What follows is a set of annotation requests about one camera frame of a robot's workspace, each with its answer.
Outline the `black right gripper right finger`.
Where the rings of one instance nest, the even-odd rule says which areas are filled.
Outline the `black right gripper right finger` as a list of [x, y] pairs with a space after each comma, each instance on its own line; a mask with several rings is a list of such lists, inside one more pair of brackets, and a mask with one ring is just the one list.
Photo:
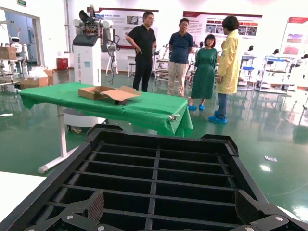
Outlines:
[[242, 223], [233, 231], [306, 231], [308, 224], [288, 215], [274, 204], [268, 203], [258, 189], [234, 193], [235, 211]]

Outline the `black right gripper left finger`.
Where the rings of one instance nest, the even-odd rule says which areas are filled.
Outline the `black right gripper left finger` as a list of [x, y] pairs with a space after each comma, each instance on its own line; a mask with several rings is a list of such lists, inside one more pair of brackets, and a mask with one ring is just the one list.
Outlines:
[[100, 223], [103, 211], [103, 190], [96, 190], [89, 199], [70, 203], [59, 215], [26, 230], [89, 231]]

